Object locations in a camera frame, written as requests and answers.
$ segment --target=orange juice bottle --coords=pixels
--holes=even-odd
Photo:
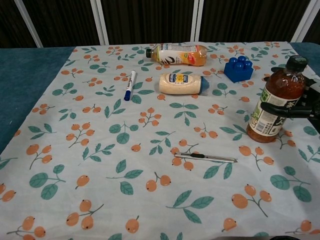
[[[203,66],[207,62],[208,49],[202,45],[179,46],[169,43],[147,49],[145,55],[161,64],[188,64]]]

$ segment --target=plastic bottle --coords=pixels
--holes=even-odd
[[[164,73],[160,75],[159,90],[164,94],[199,94],[208,95],[212,77]]]
[[[267,102],[293,107],[304,93],[306,81],[301,73],[307,64],[305,57],[294,55],[289,58],[285,68],[270,76],[246,128],[250,138],[260,143],[270,143],[276,138],[286,118],[262,110],[260,104]]]
[[[203,66],[207,62],[208,49],[202,45],[179,46],[169,43],[147,49],[145,55],[161,64],[189,64]]]

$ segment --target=floral tablecloth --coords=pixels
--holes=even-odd
[[[288,119],[268,144],[245,131],[263,78],[295,51],[286,42],[199,44],[209,49],[202,67],[151,62],[152,44],[75,48],[1,154],[0,239],[320,233],[319,134],[306,119]],[[232,83],[224,66],[241,55],[254,72]],[[212,93],[162,94],[162,73],[213,76]],[[316,77],[309,67],[304,75]]]

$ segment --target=black curtain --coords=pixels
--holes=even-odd
[[[290,42],[310,0],[204,0],[203,42]]]
[[[315,16],[313,23],[303,39],[303,42],[320,44],[320,11],[318,11]]]
[[[36,47],[14,0],[0,0],[0,48]]]
[[[101,0],[110,44],[190,41],[194,0]]]
[[[44,47],[99,45],[90,0],[23,0]]]

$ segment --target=bottle label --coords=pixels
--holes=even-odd
[[[169,74],[169,82],[173,85],[185,85],[188,84],[188,75],[185,74]]]
[[[195,64],[196,60],[192,53],[197,51],[197,46],[179,46],[168,43],[160,44],[158,61],[161,64]]]
[[[251,115],[250,118],[250,127],[253,131],[255,131],[257,134],[260,134],[262,136],[274,136],[277,135],[282,127],[282,125],[285,123],[286,118],[273,115],[267,111],[264,111],[260,104],[261,102],[271,103],[276,106],[284,106],[287,108],[292,108],[294,105],[296,105],[297,99],[284,99],[281,97],[277,97],[273,94],[271,94],[266,87],[264,87],[260,99],[258,103],[255,106],[254,112]]]

